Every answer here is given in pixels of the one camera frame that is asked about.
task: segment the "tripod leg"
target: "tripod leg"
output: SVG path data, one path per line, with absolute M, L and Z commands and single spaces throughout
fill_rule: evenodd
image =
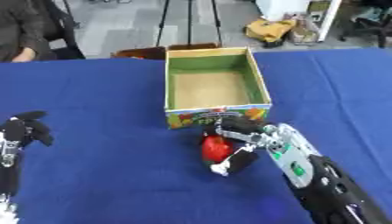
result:
M 215 26 L 216 26 L 216 31 L 218 33 L 218 40 L 219 40 L 219 45 L 222 47 L 222 36 L 221 36 L 221 21 L 219 20 L 219 15 L 218 15 L 218 8 L 216 6 L 216 0 L 211 0 L 213 4 L 213 16 L 215 17 Z
M 164 27 L 165 27 L 167 10 L 169 9 L 169 3 L 170 3 L 170 0 L 166 0 L 166 2 L 164 2 L 164 13 L 162 14 L 161 22 L 159 23 L 159 34 L 157 35 L 157 44 L 156 44 L 156 46 L 159 46 L 159 44 L 161 42 L 162 32 L 163 32 Z
M 192 44 L 192 6 L 193 0 L 188 0 L 188 49 L 191 49 Z

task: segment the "robotic hand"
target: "robotic hand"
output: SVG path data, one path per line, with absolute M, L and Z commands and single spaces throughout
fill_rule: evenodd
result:
M 45 116 L 42 111 L 14 115 L 0 125 L 0 223 L 16 224 L 17 205 L 11 197 L 18 191 L 19 165 L 24 147 L 34 140 L 50 146 L 50 130 L 37 119 Z
M 288 124 L 260 125 L 244 117 L 228 117 L 206 126 L 204 135 L 246 143 L 225 159 L 209 163 L 212 172 L 222 176 L 244 169 L 257 159 L 256 149 L 265 149 L 317 224 L 391 223 L 347 173 Z

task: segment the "blue tablecloth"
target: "blue tablecloth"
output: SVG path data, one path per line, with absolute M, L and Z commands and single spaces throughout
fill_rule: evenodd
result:
M 255 55 L 274 107 L 392 217 L 392 55 L 378 49 Z M 199 129 L 168 130 L 164 63 L 0 65 L 0 120 L 34 109 L 53 147 L 26 149 L 24 224 L 312 223 L 268 156 L 230 178 L 200 160 Z

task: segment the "cardboard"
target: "cardboard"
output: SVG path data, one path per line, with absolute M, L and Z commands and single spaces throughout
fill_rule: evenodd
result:
M 270 95 L 247 48 L 168 51 L 165 113 L 171 129 L 223 116 L 262 120 Z
M 248 104 L 242 77 L 236 72 L 178 74 L 176 109 L 201 109 Z

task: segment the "floor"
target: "floor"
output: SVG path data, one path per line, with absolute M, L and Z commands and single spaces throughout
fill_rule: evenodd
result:
M 132 0 L 117 3 L 112 0 L 68 0 L 75 20 L 80 23 L 76 30 L 80 49 L 88 58 L 107 58 L 122 49 L 154 46 L 158 36 L 158 25 L 165 0 Z M 242 27 L 260 17 L 256 6 L 246 0 L 216 0 L 220 15 L 223 45 L 249 46 L 255 52 L 356 48 L 374 46 L 372 38 L 350 38 L 347 42 L 337 40 L 341 33 L 340 23 L 335 23 L 327 39 L 314 46 L 293 45 L 287 42 L 274 49 L 264 49 L 255 39 L 247 38 Z M 64 8 L 62 0 L 56 0 Z M 185 44 L 187 38 L 188 0 L 171 0 L 161 46 Z M 211 0 L 194 0 L 192 17 L 192 42 L 217 42 Z

